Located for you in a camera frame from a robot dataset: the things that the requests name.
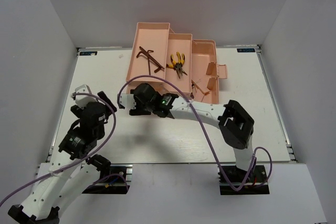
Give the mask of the long hex key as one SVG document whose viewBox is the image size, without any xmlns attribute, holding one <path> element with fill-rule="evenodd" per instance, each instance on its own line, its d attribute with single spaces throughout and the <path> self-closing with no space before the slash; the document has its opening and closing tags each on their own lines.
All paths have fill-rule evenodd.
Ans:
<svg viewBox="0 0 336 224">
<path fill-rule="evenodd" d="M 160 70 L 165 70 L 165 68 L 153 57 L 153 59 L 150 59 L 150 62 L 153 62 L 156 65 L 156 69 L 154 70 L 154 73 L 159 72 Z"/>
<path fill-rule="evenodd" d="M 148 59 L 153 59 L 153 57 L 151 56 L 151 53 L 153 53 L 153 50 L 145 50 L 143 47 L 139 47 L 140 51 L 138 52 L 138 54 L 136 55 L 136 58 L 138 58 L 140 55 L 144 55 L 146 56 Z"/>
</svg>

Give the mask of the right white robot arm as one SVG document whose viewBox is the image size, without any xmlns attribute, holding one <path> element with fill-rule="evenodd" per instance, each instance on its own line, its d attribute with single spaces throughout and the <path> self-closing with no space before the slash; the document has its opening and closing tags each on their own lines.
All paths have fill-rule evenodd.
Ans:
<svg viewBox="0 0 336 224">
<path fill-rule="evenodd" d="M 187 103 L 183 97 L 174 93 L 160 94 L 148 83 L 142 83 L 130 93 L 134 99 L 134 109 L 130 115 L 155 114 L 160 118 L 197 121 L 220 130 L 227 145 L 233 148 L 238 177 L 247 182 L 256 175 L 253 161 L 252 135 L 254 119 L 235 100 L 227 104 L 202 102 Z"/>
</svg>

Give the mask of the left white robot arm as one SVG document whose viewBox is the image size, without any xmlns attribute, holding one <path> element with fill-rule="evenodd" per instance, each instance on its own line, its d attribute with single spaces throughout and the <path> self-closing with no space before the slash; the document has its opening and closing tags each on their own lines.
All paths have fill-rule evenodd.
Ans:
<svg viewBox="0 0 336 224">
<path fill-rule="evenodd" d="M 110 178 L 111 162 L 98 154 L 102 147 L 97 142 L 112 136 L 105 135 L 105 125 L 117 108 L 103 91 L 93 95 L 87 86 L 71 97 L 77 120 L 59 144 L 48 173 L 33 180 L 37 186 L 31 194 L 8 210 L 17 223 L 59 223 L 61 211 L 93 183 L 93 176 L 101 182 Z"/>
</svg>

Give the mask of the pink plastic tool box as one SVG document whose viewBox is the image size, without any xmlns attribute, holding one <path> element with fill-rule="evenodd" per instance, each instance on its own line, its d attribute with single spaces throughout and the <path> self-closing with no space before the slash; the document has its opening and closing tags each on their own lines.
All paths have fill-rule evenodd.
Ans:
<svg viewBox="0 0 336 224">
<path fill-rule="evenodd" d="M 177 86 L 188 98 L 195 101 L 218 104 L 219 80 L 228 77 L 226 65 L 217 62 L 216 44 L 213 40 L 193 39 L 192 34 L 178 34 L 170 23 L 139 22 L 132 48 L 132 55 L 126 80 L 127 93 L 142 82 L 149 83 L 160 93 L 174 93 Z M 165 68 L 154 73 L 156 65 L 138 54 L 139 47 L 153 50 L 151 55 Z M 203 95 L 194 87 L 191 80 L 205 82 L 209 93 Z"/>
</svg>

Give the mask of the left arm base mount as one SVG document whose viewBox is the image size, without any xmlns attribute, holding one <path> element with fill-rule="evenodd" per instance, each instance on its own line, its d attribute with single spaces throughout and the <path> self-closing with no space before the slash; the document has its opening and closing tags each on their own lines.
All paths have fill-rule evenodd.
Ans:
<svg viewBox="0 0 336 224">
<path fill-rule="evenodd" d="M 125 195 L 131 186 L 132 164 L 112 164 L 107 158 L 95 154 L 85 160 L 82 168 L 93 168 L 94 180 L 83 194 Z"/>
</svg>

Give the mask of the small dark hex key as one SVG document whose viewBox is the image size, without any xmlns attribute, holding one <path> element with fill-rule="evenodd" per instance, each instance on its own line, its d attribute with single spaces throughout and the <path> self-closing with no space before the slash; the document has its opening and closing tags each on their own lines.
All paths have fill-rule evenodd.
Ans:
<svg viewBox="0 0 336 224">
<path fill-rule="evenodd" d="M 148 55 L 150 55 L 150 53 L 154 52 L 153 50 L 147 50 Z M 147 57 L 148 59 L 148 71 L 149 71 L 149 75 L 151 75 L 151 67 L 150 67 L 150 58 Z"/>
</svg>

